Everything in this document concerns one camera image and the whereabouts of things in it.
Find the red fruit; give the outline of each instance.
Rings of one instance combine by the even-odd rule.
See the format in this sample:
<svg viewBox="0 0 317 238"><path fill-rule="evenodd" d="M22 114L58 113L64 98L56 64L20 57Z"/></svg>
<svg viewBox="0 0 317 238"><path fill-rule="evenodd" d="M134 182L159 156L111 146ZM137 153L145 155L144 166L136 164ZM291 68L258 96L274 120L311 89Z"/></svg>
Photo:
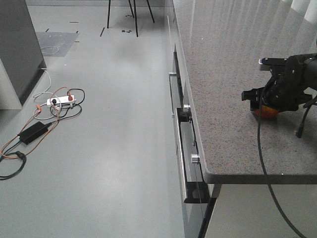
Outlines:
<svg viewBox="0 0 317 238"><path fill-rule="evenodd" d="M255 110L256 115L259 116L260 115L260 110L256 109ZM278 109L274 109L274 108L269 108L267 106L262 106L262 113L261 113L261 117L262 118L273 118L275 117L277 114L279 113Z"/></svg>

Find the silver knob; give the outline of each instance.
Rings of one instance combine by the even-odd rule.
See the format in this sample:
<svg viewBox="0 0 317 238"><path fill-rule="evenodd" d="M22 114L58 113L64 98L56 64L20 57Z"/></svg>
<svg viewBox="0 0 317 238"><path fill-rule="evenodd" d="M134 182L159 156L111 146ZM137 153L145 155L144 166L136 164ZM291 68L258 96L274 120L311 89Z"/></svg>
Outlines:
<svg viewBox="0 0 317 238"><path fill-rule="evenodd" d="M197 154L191 154L191 162L193 164L199 164L200 163L200 157Z"/></svg>

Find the gray cabinet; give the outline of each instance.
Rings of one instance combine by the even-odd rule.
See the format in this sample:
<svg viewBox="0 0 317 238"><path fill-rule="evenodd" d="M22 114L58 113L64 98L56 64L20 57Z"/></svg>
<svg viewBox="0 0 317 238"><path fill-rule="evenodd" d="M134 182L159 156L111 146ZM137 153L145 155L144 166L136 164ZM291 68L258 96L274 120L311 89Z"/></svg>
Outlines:
<svg viewBox="0 0 317 238"><path fill-rule="evenodd" d="M1 0L0 18L1 93L13 92L16 104L23 105L46 65L25 1ZM1 107L17 109L5 105L7 97L1 94Z"/></svg>

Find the orange object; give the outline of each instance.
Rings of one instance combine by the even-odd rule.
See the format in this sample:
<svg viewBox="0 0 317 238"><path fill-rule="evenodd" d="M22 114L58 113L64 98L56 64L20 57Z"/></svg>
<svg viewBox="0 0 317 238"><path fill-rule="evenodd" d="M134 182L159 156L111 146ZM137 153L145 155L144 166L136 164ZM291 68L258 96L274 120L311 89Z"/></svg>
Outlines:
<svg viewBox="0 0 317 238"><path fill-rule="evenodd" d="M36 104L35 106L38 109L38 113L41 113L41 111L42 111L41 105L40 104Z"/></svg>
<svg viewBox="0 0 317 238"><path fill-rule="evenodd" d="M255 113L256 113L257 116L259 116L260 115L260 110L256 109ZM279 113L278 109L270 108L270 107L267 107L267 106L262 106L262 113L261 113L261 117L262 118L266 118L266 119L274 118L278 113Z"/></svg>

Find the granite countertop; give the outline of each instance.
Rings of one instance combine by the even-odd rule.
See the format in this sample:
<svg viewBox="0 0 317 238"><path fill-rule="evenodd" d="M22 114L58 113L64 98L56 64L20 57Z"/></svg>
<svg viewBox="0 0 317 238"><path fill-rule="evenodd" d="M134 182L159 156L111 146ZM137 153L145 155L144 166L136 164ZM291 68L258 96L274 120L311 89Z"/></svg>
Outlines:
<svg viewBox="0 0 317 238"><path fill-rule="evenodd" d="M174 0L186 62L194 126L207 183L265 183L257 117L244 90L263 87L270 72L260 58L316 53L317 26L304 19L308 6L290 1ZM301 139L304 109L262 120L264 163L271 183L317 184L317 109Z"/></svg>

